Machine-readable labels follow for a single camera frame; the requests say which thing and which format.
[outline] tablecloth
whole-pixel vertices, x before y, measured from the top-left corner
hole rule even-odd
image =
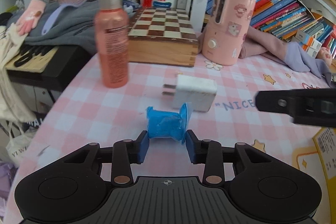
[[[221,66],[202,55],[195,67],[129,64],[129,82],[108,89],[100,79],[98,57],[94,56],[78,73],[48,113],[16,175],[8,200],[4,224],[22,220],[14,201],[17,183],[30,173],[90,142],[100,147],[116,141],[136,139],[147,129],[146,108],[175,111],[172,97],[162,95],[163,84],[175,84],[177,74],[209,78],[218,85],[217,96],[207,113],[193,112],[189,128],[199,139],[264,143],[266,153],[288,164],[296,148],[314,146],[317,127],[295,125],[284,114],[258,112],[254,96],[259,90],[327,88],[312,73],[294,72],[262,56],[239,59],[233,66]],[[111,164],[104,164],[101,177],[110,180]],[[132,165],[137,176],[200,176],[203,165],[192,165],[187,150],[172,139],[152,139],[142,165]],[[234,177],[231,164],[224,165],[226,180]]]

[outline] charger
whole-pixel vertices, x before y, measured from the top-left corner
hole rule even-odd
[[[195,111],[208,112],[217,94],[217,83],[214,80],[187,75],[178,75],[176,85],[163,85],[175,92],[162,92],[174,96],[173,108],[180,108],[191,102]]]

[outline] barcode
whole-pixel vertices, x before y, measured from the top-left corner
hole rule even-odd
[[[318,137],[317,141],[319,143],[319,146],[320,146],[320,149],[321,149],[322,153],[324,153],[326,151],[326,149],[324,147],[324,144],[323,144],[323,141],[322,141],[321,137]]]

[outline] spray bottle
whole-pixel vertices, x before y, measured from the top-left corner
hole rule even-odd
[[[102,81],[108,88],[118,88],[128,82],[128,15],[121,0],[99,2],[94,23]]]

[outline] pink bottle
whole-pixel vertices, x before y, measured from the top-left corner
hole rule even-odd
[[[256,0],[214,0],[203,42],[203,55],[226,66],[237,62]]]
[[[94,24],[102,81],[121,87],[128,82],[128,15],[121,0],[100,0]]]

